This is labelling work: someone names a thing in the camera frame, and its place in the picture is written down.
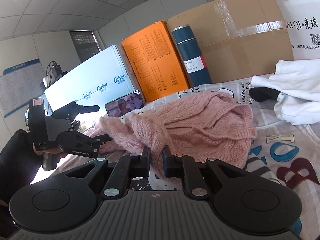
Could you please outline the person's left hand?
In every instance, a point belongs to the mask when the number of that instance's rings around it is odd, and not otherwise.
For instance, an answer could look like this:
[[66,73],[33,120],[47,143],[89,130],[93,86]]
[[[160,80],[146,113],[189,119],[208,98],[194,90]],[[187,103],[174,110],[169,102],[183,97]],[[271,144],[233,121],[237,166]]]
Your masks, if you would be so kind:
[[60,156],[60,158],[65,158],[68,155],[67,153],[61,152],[59,148],[53,148],[53,149],[48,149],[48,150],[44,150],[44,151],[37,151],[35,147],[33,147],[33,149],[37,155],[43,155],[44,153],[58,154]]

